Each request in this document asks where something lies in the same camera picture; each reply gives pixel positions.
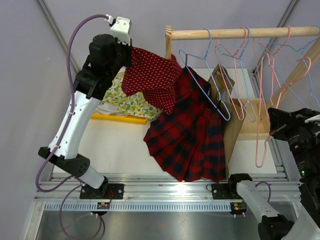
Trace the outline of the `tan brown skirt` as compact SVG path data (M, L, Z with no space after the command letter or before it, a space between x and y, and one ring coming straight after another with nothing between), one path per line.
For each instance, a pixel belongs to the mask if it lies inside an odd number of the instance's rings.
M225 67L217 64L208 82L211 86L211 100L225 117L230 116L228 121L222 119L225 171L226 177L228 177L229 163L246 114L243 112L239 100L231 98L232 87L235 85L235 81L229 76Z

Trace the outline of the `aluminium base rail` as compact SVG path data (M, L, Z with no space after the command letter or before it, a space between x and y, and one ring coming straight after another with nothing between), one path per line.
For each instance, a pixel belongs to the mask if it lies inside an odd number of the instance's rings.
M44 193L37 191L35 202L45 210L116 211L116 212L231 212L234 197L213 197L211 182L178 182L164 176L111 175L111 184L119 184L112 195L102 199L82 199L84 191L74 180L58 189Z

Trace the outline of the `yellow plastic tray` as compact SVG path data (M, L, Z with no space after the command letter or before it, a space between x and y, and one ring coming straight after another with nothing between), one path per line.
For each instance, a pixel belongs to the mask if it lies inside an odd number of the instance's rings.
M114 121L114 122L122 122L122 123L132 123L145 125L148 122L148 118L146 117L138 117L138 116L116 116L116 115L104 115L94 113L91 116L91 119L94 120L105 120L105 121Z

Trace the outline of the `red white polka-dot skirt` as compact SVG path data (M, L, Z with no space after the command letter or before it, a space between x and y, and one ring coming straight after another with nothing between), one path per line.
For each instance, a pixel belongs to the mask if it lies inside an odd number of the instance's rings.
M127 96L142 93L149 104L170 115L176 102L176 80L183 71L176 56L167 59L133 47L131 58L133 65L125 68L122 91Z

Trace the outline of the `blue hanger with plaid skirt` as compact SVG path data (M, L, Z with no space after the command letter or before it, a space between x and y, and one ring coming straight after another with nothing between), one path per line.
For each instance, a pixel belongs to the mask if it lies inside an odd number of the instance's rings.
M196 77L194 76L194 74L192 73L192 71L190 70L189 66L188 66L188 57L193 57L193 58L196 58L196 59L199 59L199 60L202 60L204 61L205 65L206 65L206 68L207 70L209 71L210 73L210 76L212 77L212 80L213 80L213 84L217 90L217 93L218 93L218 96L221 97L221 93L219 91L219 88L218 88L218 85L213 77L213 74L210 72L210 67L209 67L209 64L208 64L208 54L209 54L209 51L210 51L210 48L211 48L211 44L212 44L212 33L211 31L208 29L208 28L204 28L204 30L207 31L207 33L209 34L209 42L208 42L208 45L207 45L207 48L206 48L206 51L205 51L205 54L203 57L200 57L200 56L197 56L197 55L194 55L194 54L190 54L190 53L187 53L185 52L184 50L180 49L178 51L178 54L179 54L179 57L180 59L182 60L182 62L184 63L184 66L186 67L187 71L190 73L191 77L193 78L193 80L195 81L195 83L197 84L197 86L199 87L199 89L202 91L202 93L204 94L204 96L207 98L207 100L211 103L211 105L217 110L217 112L221 115L221 117L225 120L225 121L229 121L231 119L231 113L226 105L226 103L224 101L221 101L221 99L219 100L219 105L216 105L213 100L211 99L211 97L209 96L209 94L211 93L210 90L208 91L205 91L204 88L200 85L199 81L196 79ZM227 116L225 116L225 114L220 110L220 105L222 104L222 106L225 108L226 110L226 113L227 113Z

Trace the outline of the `lemon print skirt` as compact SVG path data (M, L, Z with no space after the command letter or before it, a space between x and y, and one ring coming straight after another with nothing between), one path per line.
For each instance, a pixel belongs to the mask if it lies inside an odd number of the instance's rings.
M122 90L122 83L125 71L118 72L112 86L106 91L100 105L110 103L127 116L135 116L141 118L155 119L162 112L159 108L152 106L144 98L142 92L135 93L131 96L126 95Z

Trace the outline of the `red black plaid skirt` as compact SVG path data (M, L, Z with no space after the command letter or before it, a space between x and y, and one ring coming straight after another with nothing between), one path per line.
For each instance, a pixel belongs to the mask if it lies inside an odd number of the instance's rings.
M204 90L210 84L192 68ZM185 67L175 83L171 114L162 112L144 136L150 156L178 181L226 178L222 117L211 105Z

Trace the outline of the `wooden rack left post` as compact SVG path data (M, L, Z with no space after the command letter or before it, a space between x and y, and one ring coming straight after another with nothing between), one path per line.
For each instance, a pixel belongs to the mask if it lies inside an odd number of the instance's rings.
M172 26L167 25L165 28L165 58L170 60L172 56Z

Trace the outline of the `wooden rack rod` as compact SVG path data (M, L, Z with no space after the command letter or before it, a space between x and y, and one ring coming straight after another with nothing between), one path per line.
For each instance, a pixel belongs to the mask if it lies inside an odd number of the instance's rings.
M245 39L245 38L284 38L284 37L313 37L320 34L320 27L267 27L267 28L236 28L236 29L200 29L200 30L173 30L171 39L206 40L206 39Z

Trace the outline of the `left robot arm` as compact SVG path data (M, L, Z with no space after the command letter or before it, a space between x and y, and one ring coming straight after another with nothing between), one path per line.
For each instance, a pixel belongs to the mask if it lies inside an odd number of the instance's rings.
M81 180L81 199L102 199L109 194L109 180L79 154L79 146L88 122L122 67L131 67L132 39L99 34L89 44L89 54L76 74L70 102L60 128L49 146L38 155Z

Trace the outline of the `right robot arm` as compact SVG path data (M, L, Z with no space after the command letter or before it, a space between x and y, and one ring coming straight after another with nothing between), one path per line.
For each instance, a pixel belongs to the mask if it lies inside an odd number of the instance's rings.
M297 184L275 186L276 200L292 200L297 219L287 219L271 204L247 173L232 174L227 183L213 183L214 200L231 200L230 213L247 209L257 220L261 240L318 240L320 238L320 113L309 108L287 112L268 109L269 136L288 143L300 174Z

